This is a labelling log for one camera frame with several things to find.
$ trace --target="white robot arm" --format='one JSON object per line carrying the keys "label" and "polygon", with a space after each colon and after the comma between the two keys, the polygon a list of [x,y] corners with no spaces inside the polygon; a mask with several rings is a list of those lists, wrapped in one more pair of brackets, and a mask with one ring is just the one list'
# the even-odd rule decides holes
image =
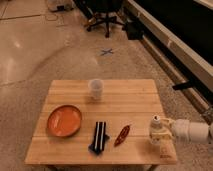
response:
{"label": "white robot arm", "polygon": [[154,116],[150,123],[150,140],[159,145],[162,139],[179,139],[192,142],[211,142],[213,140],[213,123],[190,122],[189,120],[160,118]]}

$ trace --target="orange bowl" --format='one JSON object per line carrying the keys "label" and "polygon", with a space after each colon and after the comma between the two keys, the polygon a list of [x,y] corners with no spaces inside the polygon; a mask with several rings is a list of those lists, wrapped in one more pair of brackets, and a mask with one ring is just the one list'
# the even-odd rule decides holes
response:
{"label": "orange bowl", "polygon": [[76,133],[81,127],[82,114],[72,105],[56,108],[49,116],[48,131],[57,137],[67,137]]}

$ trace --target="office chair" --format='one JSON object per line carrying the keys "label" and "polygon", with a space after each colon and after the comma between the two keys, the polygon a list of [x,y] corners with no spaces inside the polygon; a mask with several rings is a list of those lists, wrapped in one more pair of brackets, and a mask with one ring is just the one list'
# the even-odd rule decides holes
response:
{"label": "office chair", "polygon": [[97,22],[87,28],[87,31],[91,31],[94,26],[105,23],[106,34],[105,37],[109,37],[109,23],[114,23],[124,26],[123,23],[117,21],[117,17],[109,17],[109,13],[118,12],[121,8],[123,0],[88,0],[88,6],[95,9],[98,13],[105,13],[105,17],[98,18]]}

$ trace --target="paper cup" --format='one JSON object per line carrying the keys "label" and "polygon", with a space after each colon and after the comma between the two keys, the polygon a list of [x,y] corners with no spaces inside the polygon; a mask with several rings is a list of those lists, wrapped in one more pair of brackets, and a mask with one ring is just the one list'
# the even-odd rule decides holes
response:
{"label": "paper cup", "polygon": [[95,100],[100,100],[103,93],[103,81],[100,79],[90,80],[88,84],[90,94]]}

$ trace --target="tabletop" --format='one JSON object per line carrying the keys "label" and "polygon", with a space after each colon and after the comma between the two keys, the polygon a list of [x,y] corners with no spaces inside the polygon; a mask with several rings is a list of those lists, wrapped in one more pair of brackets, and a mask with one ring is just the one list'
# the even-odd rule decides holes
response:
{"label": "tabletop", "polygon": [[[82,112],[80,130],[71,137],[57,138],[47,130],[47,119],[57,107],[75,105]],[[100,101],[90,97],[88,80],[54,80],[49,88],[35,132],[29,146],[26,164],[175,164],[173,142],[163,143],[163,150],[150,144],[149,123],[154,115],[164,117],[154,80],[104,80]],[[104,152],[96,156],[88,150],[96,121],[106,122]],[[126,140],[114,147],[122,128],[131,124]]]}

